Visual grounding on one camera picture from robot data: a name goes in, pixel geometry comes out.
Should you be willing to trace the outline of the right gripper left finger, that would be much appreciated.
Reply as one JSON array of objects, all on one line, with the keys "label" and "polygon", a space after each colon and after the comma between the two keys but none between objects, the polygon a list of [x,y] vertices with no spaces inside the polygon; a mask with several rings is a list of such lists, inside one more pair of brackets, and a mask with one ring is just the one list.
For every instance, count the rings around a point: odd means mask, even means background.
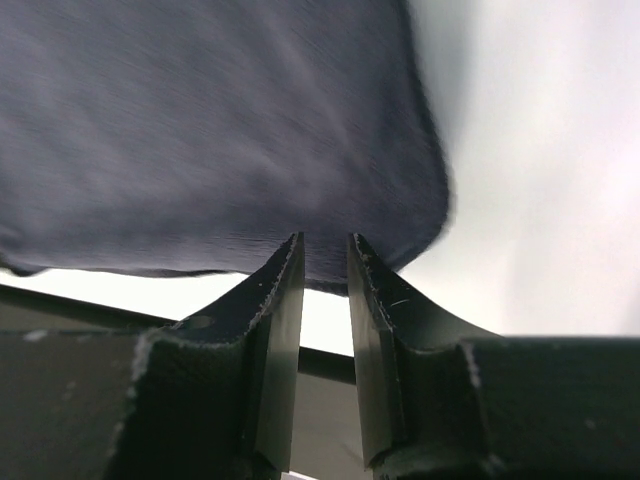
[{"label": "right gripper left finger", "polygon": [[222,297],[140,336],[110,479],[277,479],[289,469],[304,294],[292,235]]}]

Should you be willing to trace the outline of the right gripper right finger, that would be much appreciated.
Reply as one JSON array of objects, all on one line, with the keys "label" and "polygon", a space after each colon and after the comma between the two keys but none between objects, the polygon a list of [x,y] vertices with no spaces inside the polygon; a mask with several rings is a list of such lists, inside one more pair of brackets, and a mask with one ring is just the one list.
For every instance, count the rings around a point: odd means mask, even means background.
[{"label": "right gripper right finger", "polygon": [[440,307],[350,237],[348,289],[363,459],[376,479],[502,479],[489,408],[497,335]]}]

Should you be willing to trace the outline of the grey towel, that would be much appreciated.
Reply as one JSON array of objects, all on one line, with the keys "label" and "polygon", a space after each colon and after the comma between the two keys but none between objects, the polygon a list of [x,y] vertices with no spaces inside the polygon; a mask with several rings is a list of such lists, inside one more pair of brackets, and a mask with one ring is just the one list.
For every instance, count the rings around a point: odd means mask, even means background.
[{"label": "grey towel", "polygon": [[403,1],[5,1],[1,262],[251,273],[291,234],[346,290],[449,210]]}]

